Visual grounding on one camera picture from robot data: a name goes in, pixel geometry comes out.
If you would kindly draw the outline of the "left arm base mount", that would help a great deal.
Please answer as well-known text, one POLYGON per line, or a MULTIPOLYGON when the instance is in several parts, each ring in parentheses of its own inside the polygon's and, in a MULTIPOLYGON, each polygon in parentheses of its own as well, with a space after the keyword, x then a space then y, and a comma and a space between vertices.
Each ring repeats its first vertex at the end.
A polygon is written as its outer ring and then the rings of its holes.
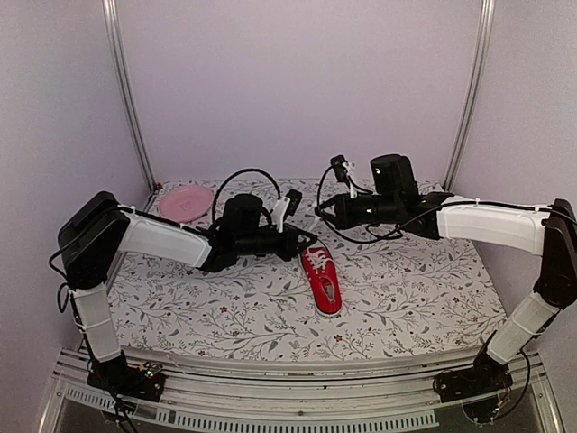
POLYGON ((159 402, 164 391, 166 375, 150 367, 132 367, 123 358, 90 367, 87 384, 113 395, 159 402))

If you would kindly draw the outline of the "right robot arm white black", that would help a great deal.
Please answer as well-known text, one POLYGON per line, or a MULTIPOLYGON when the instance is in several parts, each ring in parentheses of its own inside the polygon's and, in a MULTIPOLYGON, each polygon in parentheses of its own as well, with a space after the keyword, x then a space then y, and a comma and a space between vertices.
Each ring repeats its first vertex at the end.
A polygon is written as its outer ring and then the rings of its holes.
POLYGON ((466 198, 450 192, 422 194, 408 157, 389 154, 371 163, 372 188, 361 187, 353 166, 337 155, 329 170, 347 192, 319 200, 316 212, 338 235, 357 226, 385 224, 391 230, 374 242, 404 233, 429 240, 471 240, 497 283, 508 318, 477 355, 466 385, 484 393, 508 363, 556 316, 576 301, 576 214, 557 198, 551 204, 521 205, 466 198))

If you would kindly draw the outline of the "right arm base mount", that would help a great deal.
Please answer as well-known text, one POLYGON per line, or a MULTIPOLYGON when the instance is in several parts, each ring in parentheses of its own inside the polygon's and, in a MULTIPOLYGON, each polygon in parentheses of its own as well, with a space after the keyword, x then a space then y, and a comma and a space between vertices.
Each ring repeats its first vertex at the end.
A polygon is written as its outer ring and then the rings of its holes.
POLYGON ((463 405, 463 412, 477 424, 488 424, 501 413, 512 384, 507 366, 478 362, 460 370, 440 372, 433 380, 433 390, 441 402, 475 398, 463 405))

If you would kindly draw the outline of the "red canvas sneaker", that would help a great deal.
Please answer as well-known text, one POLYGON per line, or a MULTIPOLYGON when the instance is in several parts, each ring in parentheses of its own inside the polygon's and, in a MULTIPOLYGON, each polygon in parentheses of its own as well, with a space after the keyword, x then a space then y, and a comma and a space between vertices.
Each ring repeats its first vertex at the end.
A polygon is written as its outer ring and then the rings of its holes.
POLYGON ((312 290, 316 312, 326 318, 337 317, 342 309, 342 295, 336 264, 328 247, 318 239, 299 259, 312 290))

